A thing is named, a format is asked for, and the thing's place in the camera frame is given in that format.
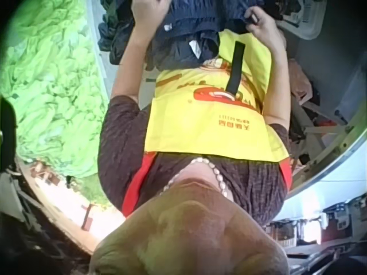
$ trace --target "hand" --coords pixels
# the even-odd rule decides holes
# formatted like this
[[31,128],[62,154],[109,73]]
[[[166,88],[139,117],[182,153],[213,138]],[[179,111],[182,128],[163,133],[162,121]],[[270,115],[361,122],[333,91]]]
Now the hand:
[[168,12],[171,0],[132,0],[134,33],[144,42],[150,42]]
[[249,24],[247,30],[251,32],[262,44],[264,44],[272,54],[285,53],[285,39],[276,26],[275,20],[270,17],[262,8],[253,6],[247,9],[245,18],[255,15],[257,24]]

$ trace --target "navy garment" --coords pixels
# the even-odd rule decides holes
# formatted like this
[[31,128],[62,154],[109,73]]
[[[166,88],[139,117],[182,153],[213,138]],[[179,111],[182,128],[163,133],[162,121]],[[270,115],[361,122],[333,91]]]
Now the navy garment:
[[114,0],[100,0],[100,3],[106,10],[106,13],[103,14],[103,22],[98,25],[98,31],[101,36],[100,40],[98,40],[98,47],[102,52],[110,52],[119,23],[116,13],[116,2]]
[[[110,44],[110,62],[117,65],[127,46],[134,19],[131,0],[113,1],[119,23]],[[224,29],[239,34],[247,32],[245,26],[248,22],[244,14],[247,8],[255,5],[266,7],[264,0],[172,0],[167,16],[147,50],[147,67],[159,70],[198,68],[206,60],[217,57],[220,46],[218,32]],[[100,28],[104,40],[111,41],[112,29],[109,32]],[[189,45],[191,41],[196,41],[200,49],[198,57]]]

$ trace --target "fabric pile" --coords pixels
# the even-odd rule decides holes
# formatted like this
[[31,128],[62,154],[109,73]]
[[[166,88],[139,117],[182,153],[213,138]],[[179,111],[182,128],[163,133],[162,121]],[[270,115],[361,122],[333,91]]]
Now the fabric pile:
[[0,75],[17,115],[18,155],[79,179],[97,173],[107,109],[91,41],[83,1],[26,1],[9,28]]
[[[110,52],[110,62],[118,65],[134,27],[131,0],[101,0],[101,4],[106,14],[99,25],[99,47]],[[275,0],[172,0],[146,53],[146,69],[198,68],[217,57],[218,32],[246,33],[244,14],[255,5],[281,19]]]

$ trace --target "woman's right hand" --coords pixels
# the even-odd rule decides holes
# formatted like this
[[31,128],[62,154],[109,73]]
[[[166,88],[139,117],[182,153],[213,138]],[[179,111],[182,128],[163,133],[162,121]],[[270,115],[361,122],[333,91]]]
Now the woman's right hand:
[[251,32],[272,54],[286,53],[284,37],[276,26],[275,20],[270,17],[261,7],[253,6],[247,9],[245,18],[255,15],[257,24],[249,24],[247,30]]

